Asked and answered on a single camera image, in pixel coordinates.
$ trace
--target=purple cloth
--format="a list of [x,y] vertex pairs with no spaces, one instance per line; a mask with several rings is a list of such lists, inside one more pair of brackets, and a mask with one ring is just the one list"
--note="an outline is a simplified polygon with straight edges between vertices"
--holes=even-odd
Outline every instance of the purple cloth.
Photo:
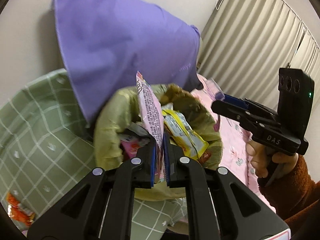
[[53,0],[64,65],[87,122],[140,71],[149,84],[194,89],[200,38],[155,4],[141,0]]

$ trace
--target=brown fleece sleeve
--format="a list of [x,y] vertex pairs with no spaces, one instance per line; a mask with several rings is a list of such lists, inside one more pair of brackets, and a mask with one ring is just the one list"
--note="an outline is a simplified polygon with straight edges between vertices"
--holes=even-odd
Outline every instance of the brown fleece sleeve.
[[277,214],[286,220],[320,198],[320,182],[315,183],[311,179],[304,158],[299,156],[293,171],[269,187],[260,187],[260,192],[276,208]]

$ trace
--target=green checkered bedding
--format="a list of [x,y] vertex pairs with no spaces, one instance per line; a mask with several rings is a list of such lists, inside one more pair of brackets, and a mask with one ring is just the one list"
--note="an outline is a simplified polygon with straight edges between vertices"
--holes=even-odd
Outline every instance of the green checkered bedding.
[[[28,84],[0,109],[0,200],[5,209],[10,191],[39,217],[95,167],[85,126],[64,69]],[[186,212],[185,198],[135,199],[131,239],[160,239]]]

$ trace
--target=silver screw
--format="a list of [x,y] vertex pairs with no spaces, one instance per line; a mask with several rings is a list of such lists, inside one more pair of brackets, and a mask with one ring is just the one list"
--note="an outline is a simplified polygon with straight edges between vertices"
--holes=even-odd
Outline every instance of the silver screw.
[[227,168],[225,167],[220,167],[218,168],[218,172],[221,174],[221,175],[226,175],[228,173],[228,170]]
[[95,168],[93,171],[92,171],[93,175],[95,176],[99,176],[103,173],[103,169],[101,168]]
[[181,163],[184,163],[184,164],[187,164],[187,163],[189,163],[190,162],[190,159],[188,158],[188,157],[181,157],[180,158],[180,162]]
[[133,158],[131,159],[131,163],[134,165],[138,165],[142,162],[142,160],[140,158]]

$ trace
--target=triangular cutout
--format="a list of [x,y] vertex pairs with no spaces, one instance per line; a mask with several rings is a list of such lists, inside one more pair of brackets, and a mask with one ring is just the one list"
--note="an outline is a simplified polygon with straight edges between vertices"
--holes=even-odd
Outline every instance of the triangular cutout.
[[69,217],[76,219],[83,207],[84,201],[89,193],[90,185],[85,185],[63,206],[61,212]]
[[261,207],[244,192],[238,185],[230,185],[243,217],[248,217],[261,210]]

